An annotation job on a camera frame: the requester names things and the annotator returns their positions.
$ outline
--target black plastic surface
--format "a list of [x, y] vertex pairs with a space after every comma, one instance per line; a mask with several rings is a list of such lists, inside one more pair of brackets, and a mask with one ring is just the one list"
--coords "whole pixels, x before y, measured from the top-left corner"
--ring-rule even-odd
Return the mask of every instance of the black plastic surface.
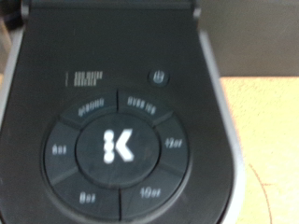
[[[165, 87], [150, 85], [153, 67], [171, 73]], [[75, 71], [103, 71], [103, 79], [75, 87]], [[105, 216], [99, 221], [94, 213], [82, 215], [60, 200], [42, 158], [51, 128], [68, 106], [111, 90], [140, 92], [174, 111], [190, 150], [174, 197], [135, 223], [218, 223], [230, 196], [232, 156], [192, 10], [33, 8], [0, 135], [0, 210], [6, 224], [107, 223]], [[111, 211], [108, 217], [119, 218], [117, 208]]]

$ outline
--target silver trim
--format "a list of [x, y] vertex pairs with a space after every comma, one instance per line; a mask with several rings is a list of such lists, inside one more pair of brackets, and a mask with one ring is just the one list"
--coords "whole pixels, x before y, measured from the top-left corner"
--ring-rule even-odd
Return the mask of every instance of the silver trim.
[[2, 121], [4, 114], [6, 112], [6, 106], [7, 106], [7, 99], [9, 96], [9, 91], [10, 91], [10, 86], [12, 82], [12, 78], [15, 72], [15, 67], [18, 61], [18, 55], [19, 55], [19, 50], [21, 47], [21, 41], [22, 41], [22, 36], [23, 36], [24, 29], [20, 29], [18, 31], [15, 31], [12, 34], [12, 47], [11, 51], [8, 56], [7, 60], [7, 67], [4, 72], [4, 77], [3, 77], [3, 82], [1, 85], [1, 90], [0, 90], [0, 131], [2, 128]]
[[216, 65], [212, 47], [210, 45], [208, 34], [206, 31], [200, 31], [199, 40], [203, 48], [203, 52], [206, 58], [207, 69], [210, 74], [214, 92], [221, 111], [224, 128], [227, 133], [229, 144], [232, 150], [234, 181], [231, 197], [229, 199], [227, 208], [221, 221], [221, 224], [232, 224], [236, 223], [237, 221], [237, 217], [241, 211], [243, 199], [245, 196], [246, 177], [244, 162], [241, 148], [238, 143], [237, 135], [235, 132], [234, 123], [232, 121], [229, 108], [226, 104], [226, 100], [220, 84], [220, 73]]

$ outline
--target circular button panel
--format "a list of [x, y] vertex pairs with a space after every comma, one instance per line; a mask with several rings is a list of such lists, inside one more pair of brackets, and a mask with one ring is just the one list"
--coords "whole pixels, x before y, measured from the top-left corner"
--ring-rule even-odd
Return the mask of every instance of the circular button panel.
[[45, 148], [53, 190], [80, 213], [130, 220], [175, 193], [188, 165], [173, 112], [126, 91], [90, 97], [60, 116]]

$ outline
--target control panel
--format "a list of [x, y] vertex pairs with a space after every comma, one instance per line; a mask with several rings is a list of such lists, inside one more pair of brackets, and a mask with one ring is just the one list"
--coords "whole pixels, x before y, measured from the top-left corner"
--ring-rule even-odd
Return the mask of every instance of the control panel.
[[79, 212], [130, 220], [174, 194], [188, 154], [172, 110], [136, 93], [112, 91], [61, 114], [46, 144], [45, 169], [54, 192]]
[[3, 223], [231, 224], [238, 148], [190, 2], [58, 2], [33, 2], [8, 65]]

